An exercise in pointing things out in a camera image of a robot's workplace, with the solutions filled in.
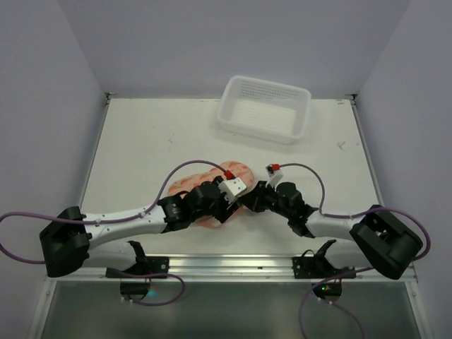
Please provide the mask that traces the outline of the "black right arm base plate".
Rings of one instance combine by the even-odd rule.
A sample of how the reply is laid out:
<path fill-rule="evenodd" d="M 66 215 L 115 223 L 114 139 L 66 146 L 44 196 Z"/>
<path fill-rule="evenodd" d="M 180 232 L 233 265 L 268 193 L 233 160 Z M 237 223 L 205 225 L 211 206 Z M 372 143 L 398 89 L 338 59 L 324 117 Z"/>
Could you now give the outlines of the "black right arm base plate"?
<path fill-rule="evenodd" d="M 340 274 L 344 274 L 343 278 L 355 278 L 356 273 L 353 268 L 334 268 L 326 260 L 327 250 L 335 243 L 335 240 L 328 240 L 317 252 L 308 249 L 301 256 L 292 257 L 294 278 L 325 279 Z"/>

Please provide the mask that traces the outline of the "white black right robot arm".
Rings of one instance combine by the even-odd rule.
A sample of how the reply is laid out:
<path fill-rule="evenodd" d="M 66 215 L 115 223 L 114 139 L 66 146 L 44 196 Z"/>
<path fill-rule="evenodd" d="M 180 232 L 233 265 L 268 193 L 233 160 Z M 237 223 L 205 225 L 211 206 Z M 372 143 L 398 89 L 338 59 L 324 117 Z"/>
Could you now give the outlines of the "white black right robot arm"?
<path fill-rule="evenodd" d="M 397 280 L 422 249 L 422 240 L 401 220 L 381 206 L 373 205 L 354 218 L 324 216 L 304 202 L 293 183 L 271 187 L 259 182 L 239 201 L 255 213 L 271 211 L 286 218 L 300 237 L 327 238 L 317 252 L 293 258 L 296 278 L 329 278 L 354 268 L 373 268 Z"/>

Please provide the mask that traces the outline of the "peach floral mesh laundry bag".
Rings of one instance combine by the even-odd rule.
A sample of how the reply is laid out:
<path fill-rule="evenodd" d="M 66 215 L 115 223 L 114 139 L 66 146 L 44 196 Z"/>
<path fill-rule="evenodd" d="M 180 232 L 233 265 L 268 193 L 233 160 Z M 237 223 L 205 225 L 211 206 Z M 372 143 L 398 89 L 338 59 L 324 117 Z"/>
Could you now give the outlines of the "peach floral mesh laundry bag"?
<path fill-rule="evenodd" d="M 244 163 L 237 161 L 226 161 L 220 164 L 226 170 L 229 170 L 237 178 L 240 178 L 245 184 L 247 191 L 250 191 L 255 184 L 255 176 L 252 170 Z M 167 189 L 167 195 L 173 196 L 183 191 L 190 191 L 195 186 L 198 186 L 202 182 L 213 181 L 217 176 L 225 178 L 224 174 L 216 167 L 208 170 L 207 172 L 199 172 L 190 176 L 181 178 L 173 182 Z M 222 224 L 214 217 L 204 217 L 195 222 L 195 225 L 199 227 L 206 227 L 210 229 L 219 229 Z"/>

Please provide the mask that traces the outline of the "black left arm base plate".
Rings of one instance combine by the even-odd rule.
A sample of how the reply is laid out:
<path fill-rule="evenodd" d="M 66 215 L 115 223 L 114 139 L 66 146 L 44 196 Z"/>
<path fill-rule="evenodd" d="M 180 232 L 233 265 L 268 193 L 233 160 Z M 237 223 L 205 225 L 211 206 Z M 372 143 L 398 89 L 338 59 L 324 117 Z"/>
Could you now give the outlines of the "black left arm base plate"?
<path fill-rule="evenodd" d="M 144 278 L 148 275 L 168 273 L 170 259 L 167 256 L 148 256 L 139 242 L 128 241 L 127 250 L 132 250 L 131 264 L 124 269 L 107 268 L 107 278 Z"/>

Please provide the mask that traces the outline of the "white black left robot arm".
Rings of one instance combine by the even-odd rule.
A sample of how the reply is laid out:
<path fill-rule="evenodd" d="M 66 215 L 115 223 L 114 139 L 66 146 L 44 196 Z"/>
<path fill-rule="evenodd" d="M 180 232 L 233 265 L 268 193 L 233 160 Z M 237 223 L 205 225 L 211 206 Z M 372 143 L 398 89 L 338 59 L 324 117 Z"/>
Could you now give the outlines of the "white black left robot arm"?
<path fill-rule="evenodd" d="M 206 217 L 225 222 L 246 190 L 238 177 L 216 177 L 148 208 L 105 215 L 83 214 L 78 206 L 67 208 L 40 233 L 47 274 L 60 278 L 82 267 L 105 267 L 139 277 L 150 270 L 143 248 L 138 242 L 117 244 L 117 240 L 185 230 Z"/>

